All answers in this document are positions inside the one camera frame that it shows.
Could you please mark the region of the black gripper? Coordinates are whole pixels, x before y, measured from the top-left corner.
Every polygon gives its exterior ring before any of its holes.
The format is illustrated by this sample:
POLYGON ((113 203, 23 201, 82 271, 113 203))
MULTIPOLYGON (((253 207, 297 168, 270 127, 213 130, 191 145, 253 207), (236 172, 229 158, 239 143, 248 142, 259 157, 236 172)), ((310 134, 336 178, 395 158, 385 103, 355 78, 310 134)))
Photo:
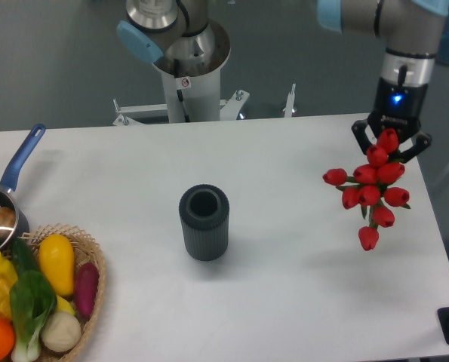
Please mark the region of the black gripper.
POLYGON ((375 138, 389 128, 395 129, 400 143, 415 134, 414 144, 400 152, 401 163, 408 163, 432 144, 432 136, 420 131, 420 112, 428 90, 428 84, 419 87, 399 87, 380 78, 374 107, 368 119, 357 120, 352 125, 353 135, 363 154, 372 146, 366 129, 369 127, 375 138))

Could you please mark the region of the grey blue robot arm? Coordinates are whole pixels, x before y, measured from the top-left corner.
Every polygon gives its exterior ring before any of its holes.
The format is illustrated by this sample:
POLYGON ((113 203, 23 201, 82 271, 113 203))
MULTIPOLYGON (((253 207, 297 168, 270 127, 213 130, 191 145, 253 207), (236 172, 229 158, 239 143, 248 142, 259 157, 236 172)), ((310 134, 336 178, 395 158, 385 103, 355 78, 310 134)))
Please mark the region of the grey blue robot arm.
MULTIPOLYGON (((448 14, 446 1, 320 1, 319 24, 337 32, 370 33, 386 41, 374 106, 352 132, 362 151, 368 132, 392 128, 398 141, 414 139, 396 158, 409 161, 427 149, 431 136, 420 128, 420 111, 448 14)), ((161 74, 172 123, 219 121, 220 71, 231 44, 208 16, 205 1, 129 1, 116 29, 120 42, 161 74)))

